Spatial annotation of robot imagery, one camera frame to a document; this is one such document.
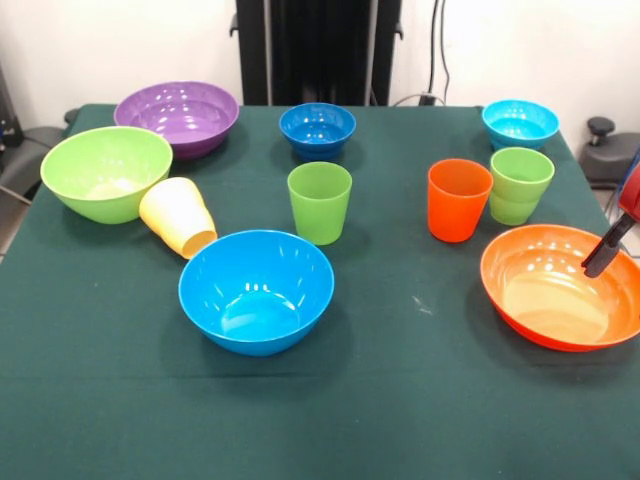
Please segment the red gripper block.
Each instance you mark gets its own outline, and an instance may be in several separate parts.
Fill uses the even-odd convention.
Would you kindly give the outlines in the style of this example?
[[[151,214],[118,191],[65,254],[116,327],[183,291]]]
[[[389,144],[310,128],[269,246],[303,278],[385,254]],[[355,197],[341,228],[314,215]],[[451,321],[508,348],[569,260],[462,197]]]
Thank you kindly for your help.
[[[614,260],[620,250],[620,241],[640,220],[640,166],[636,164],[625,180],[619,195],[619,207],[624,214],[609,228],[596,247],[582,261],[584,274],[598,277]]]

